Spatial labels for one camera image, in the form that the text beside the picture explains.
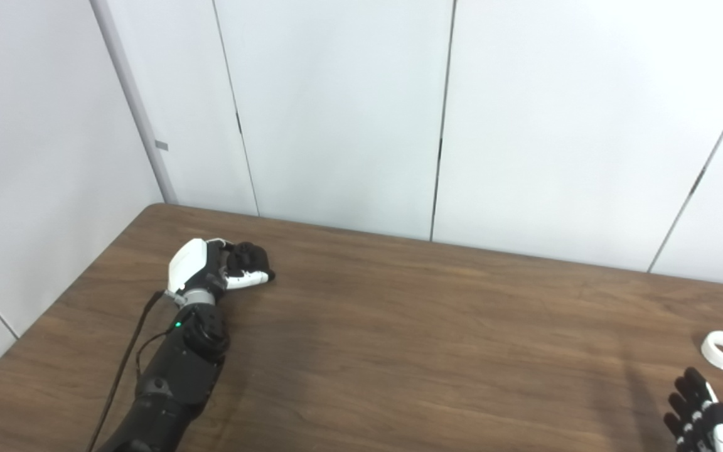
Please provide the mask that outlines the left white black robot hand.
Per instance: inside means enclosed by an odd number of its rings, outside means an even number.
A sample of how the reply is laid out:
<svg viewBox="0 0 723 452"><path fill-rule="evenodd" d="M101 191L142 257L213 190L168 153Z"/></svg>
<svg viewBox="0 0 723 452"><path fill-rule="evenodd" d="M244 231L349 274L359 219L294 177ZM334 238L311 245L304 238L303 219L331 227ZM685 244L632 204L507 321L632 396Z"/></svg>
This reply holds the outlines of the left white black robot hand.
<svg viewBox="0 0 723 452"><path fill-rule="evenodd" d="M264 285L276 273L267 252L251 242L233 243L195 238L184 244L168 266L164 292L179 309L192 305L217 306L230 290Z"/></svg>

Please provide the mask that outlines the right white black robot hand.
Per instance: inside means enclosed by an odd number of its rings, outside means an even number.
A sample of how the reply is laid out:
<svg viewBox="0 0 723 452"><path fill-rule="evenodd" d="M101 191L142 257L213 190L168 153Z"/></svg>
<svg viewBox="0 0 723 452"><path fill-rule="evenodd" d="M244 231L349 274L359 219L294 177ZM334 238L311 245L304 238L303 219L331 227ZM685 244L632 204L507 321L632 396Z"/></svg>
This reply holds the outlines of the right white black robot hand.
<svg viewBox="0 0 723 452"><path fill-rule="evenodd" d="M668 396L663 423L676 451L723 451L723 402L695 367L686 367Z"/></svg>

